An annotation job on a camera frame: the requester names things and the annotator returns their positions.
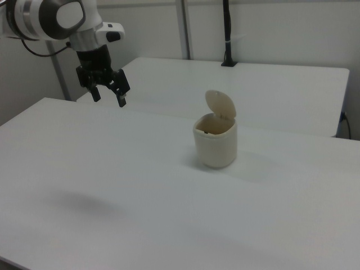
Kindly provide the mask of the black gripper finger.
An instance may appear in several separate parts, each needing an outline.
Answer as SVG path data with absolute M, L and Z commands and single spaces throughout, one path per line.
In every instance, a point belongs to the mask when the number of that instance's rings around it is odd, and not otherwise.
M 130 85 L 123 69 L 112 71 L 108 88 L 116 95 L 119 107 L 124 107 L 127 104 L 125 97 L 130 90 Z
M 101 96 L 100 96 L 100 93 L 98 91 L 96 84 L 92 84 L 89 87 L 89 92 L 91 93 L 94 102 L 98 102 L 101 99 Z

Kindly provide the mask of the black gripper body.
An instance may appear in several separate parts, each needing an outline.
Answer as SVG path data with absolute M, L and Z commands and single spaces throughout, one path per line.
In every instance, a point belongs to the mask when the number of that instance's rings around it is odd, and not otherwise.
M 106 86 L 112 91 L 119 89 L 107 45 L 91 51 L 77 51 L 76 54 L 80 61 L 76 73 L 82 87 L 89 91 L 97 85 Z

